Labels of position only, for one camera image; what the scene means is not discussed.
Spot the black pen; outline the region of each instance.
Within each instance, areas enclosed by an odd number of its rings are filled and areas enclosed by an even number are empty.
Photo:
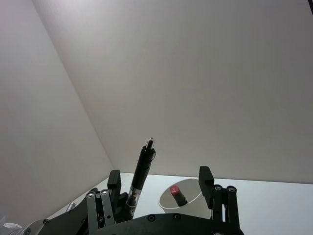
[[[129,213],[131,218],[134,216],[142,187],[150,170],[151,162],[156,156],[156,152],[153,149],[154,143],[155,140],[153,138],[148,139],[147,145],[142,147],[139,155],[131,189],[126,201],[127,213]]]

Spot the white wall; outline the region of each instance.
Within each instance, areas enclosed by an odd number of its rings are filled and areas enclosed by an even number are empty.
[[[313,183],[307,0],[33,0],[114,167]]]
[[[0,211],[49,216],[112,165],[30,0],[0,1]]]

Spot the red lid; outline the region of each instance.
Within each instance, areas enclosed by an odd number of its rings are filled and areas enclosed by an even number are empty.
[[[170,192],[171,192],[171,194],[174,196],[174,195],[178,195],[178,194],[180,194],[180,189],[178,188],[178,186],[177,185],[172,185],[171,187],[170,187]]]

